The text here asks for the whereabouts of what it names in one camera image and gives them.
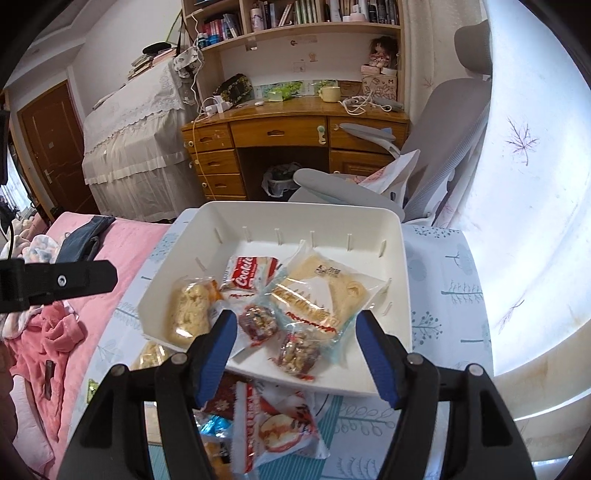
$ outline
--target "bottle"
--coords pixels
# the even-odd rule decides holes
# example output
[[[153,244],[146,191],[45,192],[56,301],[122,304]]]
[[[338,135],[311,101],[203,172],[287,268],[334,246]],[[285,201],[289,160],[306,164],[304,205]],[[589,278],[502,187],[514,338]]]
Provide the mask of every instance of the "bottle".
[[[260,32],[261,30],[265,30],[265,27],[262,22],[262,11],[260,8],[255,6],[253,6],[253,9],[251,10],[251,24],[253,32]]]
[[[197,46],[200,49],[204,49],[205,47],[207,47],[207,34],[206,33],[200,33],[197,36]]]

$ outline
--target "headrest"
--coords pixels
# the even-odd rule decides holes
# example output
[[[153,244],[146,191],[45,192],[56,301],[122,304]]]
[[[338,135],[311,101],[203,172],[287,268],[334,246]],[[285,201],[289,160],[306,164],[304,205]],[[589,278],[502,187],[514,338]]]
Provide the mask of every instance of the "headrest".
[[[482,75],[492,75],[491,28],[488,20],[478,25],[458,28],[454,36],[456,54],[465,68]]]

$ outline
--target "screw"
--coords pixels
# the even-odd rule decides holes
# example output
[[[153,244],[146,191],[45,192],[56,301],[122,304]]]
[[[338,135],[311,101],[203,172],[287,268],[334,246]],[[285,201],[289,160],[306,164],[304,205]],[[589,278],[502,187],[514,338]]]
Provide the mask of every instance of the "screw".
[[[114,365],[113,367],[111,367],[111,375],[113,375],[114,377],[120,377],[121,375],[123,375],[125,373],[125,365]]]
[[[475,377],[480,377],[484,373],[484,369],[478,364],[470,365],[468,371]]]
[[[186,361],[187,355],[185,353],[175,353],[171,358],[171,362],[175,365],[182,365]]]
[[[407,360],[411,365],[421,365],[423,363],[423,356],[420,353],[409,353]]]

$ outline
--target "trash bin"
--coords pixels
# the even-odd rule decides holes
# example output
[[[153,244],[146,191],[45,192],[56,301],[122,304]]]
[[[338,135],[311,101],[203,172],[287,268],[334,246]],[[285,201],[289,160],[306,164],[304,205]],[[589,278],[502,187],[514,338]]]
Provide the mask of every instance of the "trash bin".
[[[286,202],[300,188],[293,180],[294,173],[300,168],[298,163],[271,167],[263,174],[261,187],[269,197]]]

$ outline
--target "pink towel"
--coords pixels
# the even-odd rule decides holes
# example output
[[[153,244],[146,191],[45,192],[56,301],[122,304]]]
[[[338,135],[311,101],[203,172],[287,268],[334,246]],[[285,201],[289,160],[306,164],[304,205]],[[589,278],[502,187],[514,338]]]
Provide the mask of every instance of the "pink towel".
[[[64,373],[70,352],[84,339],[84,333],[74,314],[68,314],[60,301],[43,307],[41,313],[29,321],[19,338],[7,340],[17,364],[12,375],[20,375],[33,386],[39,414],[47,436],[58,440],[61,425],[61,405],[64,396]],[[51,399],[45,398],[45,362],[55,363],[51,379]]]

